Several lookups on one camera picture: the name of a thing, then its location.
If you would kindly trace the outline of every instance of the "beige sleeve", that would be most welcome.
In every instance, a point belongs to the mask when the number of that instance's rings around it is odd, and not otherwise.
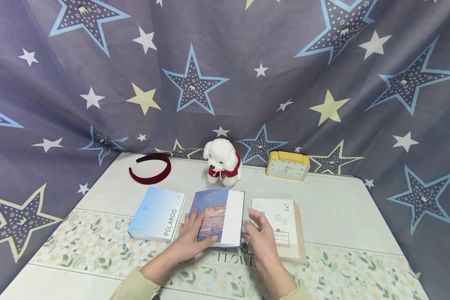
[[[110,300],[152,300],[159,289],[159,285],[143,277],[140,269],[137,268],[123,279]]]
[[[281,297],[279,300],[312,300],[312,297],[303,285],[297,285],[295,290]]]

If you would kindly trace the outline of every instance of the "plush dog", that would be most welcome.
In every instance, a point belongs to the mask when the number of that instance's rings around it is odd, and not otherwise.
[[[232,187],[242,179],[242,159],[228,140],[214,139],[206,143],[203,158],[208,160],[209,183],[216,183],[220,179],[224,186]]]

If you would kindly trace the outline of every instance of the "finger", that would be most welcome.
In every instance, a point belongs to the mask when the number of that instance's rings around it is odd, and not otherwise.
[[[258,228],[250,222],[243,221],[243,227],[247,231],[248,236],[250,236],[251,238],[259,233]]]
[[[249,208],[248,216],[250,217],[250,219],[252,219],[257,224],[260,231],[263,230],[264,228],[272,228],[267,217],[264,214],[262,214],[261,212],[255,210],[253,208]]]
[[[203,218],[205,218],[205,211],[202,211],[193,223],[193,229],[197,231],[197,234],[200,230],[200,226],[202,226]]]
[[[195,219],[197,218],[197,208],[193,209],[192,215],[190,216],[190,224],[193,224],[195,222]]]
[[[199,241],[197,244],[199,246],[200,252],[211,247],[218,240],[218,236],[214,235],[212,237],[207,237],[205,240]]]
[[[188,227],[188,222],[190,222],[190,215],[188,213],[185,214],[185,221],[183,222],[183,227]]]
[[[250,239],[251,239],[250,234],[243,232],[242,233],[242,239],[244,239],[244,240],[246,240],[247,242],[250,243]]]

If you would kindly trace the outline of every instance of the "white tabletop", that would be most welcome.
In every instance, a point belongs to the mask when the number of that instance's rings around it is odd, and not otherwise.
[[[128,167],[149,177],[165,163],[136,163],[142,155],[121,154],[76,206],[79,209],[133,216],[148,186],[131,179]],[[219,186],[206,180],[205,161],[171,159],[171,174],[156,186],[186,195],[180,220],[189,211],[194,193]],[[245,207],[253,198],[293,199],[300,206],[304,240],[368,252],[403,255],[366,186],[359,179],[327,174],[307,175],[304,181],[269,177],[262,167],[243,168],[243,178],[232,189],[245,191]],[[1,295],[0,300],[107,299],[120,280],[94,277],[29,263]],[[178,299],[211,299],[198,294],[164,290],[162,296]]]

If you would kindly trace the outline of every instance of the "clock face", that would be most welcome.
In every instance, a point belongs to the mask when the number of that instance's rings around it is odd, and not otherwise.
[[[273,159],[270,161],[268,172],[270,175],[288,177],[293,179],[303,179],[308,171],[308,165],[295,163],[293,161],[283,161]]]

